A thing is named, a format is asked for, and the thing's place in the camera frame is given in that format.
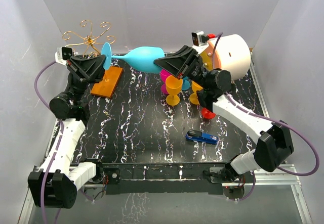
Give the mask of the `pink wine glass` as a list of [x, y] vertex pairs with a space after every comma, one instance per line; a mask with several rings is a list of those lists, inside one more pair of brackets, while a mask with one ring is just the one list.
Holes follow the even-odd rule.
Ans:
[[161, 81], [163, 82], [162, 86], [160, 87], [160, 90], [162, 93], [168, 95], [168, 91], [166, 89], [166, 79], [171, 76], [171, 74], [169, 72], [167, 72], [166, 70], [162, 70], [160, 73], [160, 78], [161, 78]]

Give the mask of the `orange-yellow wine glass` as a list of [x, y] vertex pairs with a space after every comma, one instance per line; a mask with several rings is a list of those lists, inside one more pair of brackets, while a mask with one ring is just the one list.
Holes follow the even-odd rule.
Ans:
[[169, 76], [166, 79], [166, 89], [168, 96], [166, 97], [166, 103], [170, 106], [176, 106], [180, 103], [178, 94], [182, 90], [183, 80], [177, 79], [174, 76]]

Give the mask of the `blue wine glass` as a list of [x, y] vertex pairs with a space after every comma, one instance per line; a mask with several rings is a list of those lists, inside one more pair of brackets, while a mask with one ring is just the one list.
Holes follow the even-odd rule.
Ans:
[[186, 91], [190, 88], [190, 82], [187, 79], [183, 79], [182, 90]]
[[101, 54], [106, 56], [106, 60], [103, 64], [105, 70], [108, 70], [111, 67], [112, 59], [118, 59], [123, 60], [130, 67], [139, 72], [154, 74], [159, 74], [162, 70], [154, 64], [154, 60], [165, 56], [162, 48], [158, 47], [138, 47], [129, 51], [126, 55], [113, 56], [111, 46], [107, 42], [103, 45]]

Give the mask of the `yellow wine glass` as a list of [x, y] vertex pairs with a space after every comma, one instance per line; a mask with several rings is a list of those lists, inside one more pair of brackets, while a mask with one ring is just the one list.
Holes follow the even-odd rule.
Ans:
[[190, 102], [192, 104], [199, 105], [199, 100], [198, 100], [197, 92], [200, 91], [200, 90], [202, 90], [203, 87], [201, 87], [196, 82], [192, 81], [191, 88], [192, 88], [193, 93], [190, 95], [189, 100], [190, 100]]

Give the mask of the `red wine glass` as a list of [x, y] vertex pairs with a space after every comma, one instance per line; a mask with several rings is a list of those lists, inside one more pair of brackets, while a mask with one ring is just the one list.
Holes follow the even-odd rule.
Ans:
[[208, 110], [207, 108], [202, 108], [201, 114], [205, 119], [213, 119], [216, 114], [213, 113], [212, 111]]

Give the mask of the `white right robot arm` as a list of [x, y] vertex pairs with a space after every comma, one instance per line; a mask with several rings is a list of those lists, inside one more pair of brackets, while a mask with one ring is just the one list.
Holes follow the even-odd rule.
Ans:
[[194, 48], [183, 46], [173, 54], [155, 59], [154, 64], [177, 79], [188, 77], [200, 85], [202, 89], [197, 92], [200, 105], [226, 118], [256, 144], [255, 149], [233, 157], [213, 177], [237, 182], [246, 172], [258, 169], [273, 172], [294, 152], [291, 133], [284, 122], [259, 118], [236, 102], [228, 94], [230, 72], [220, 68], [207, 70]]

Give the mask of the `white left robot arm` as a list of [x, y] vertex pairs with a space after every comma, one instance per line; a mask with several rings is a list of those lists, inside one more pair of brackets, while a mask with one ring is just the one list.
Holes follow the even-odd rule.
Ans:
[[105, 171], [97, 160], [86, 159], [74, 169], [70, 169], [70, 164], [90, 118], [89, 105], [82, 101], [82, 96], [89, 84], [102, 81], [105, 60], [106, 56], [100, 55], [72, 56], [65, 61], [69, 70], [67, 86], [49, 102], [50, 111], [60, 123], [59, 133], [39, 170], [28, 176], [28, 186], [37, 207], [70, 209], [84, 184], [104, 179]]

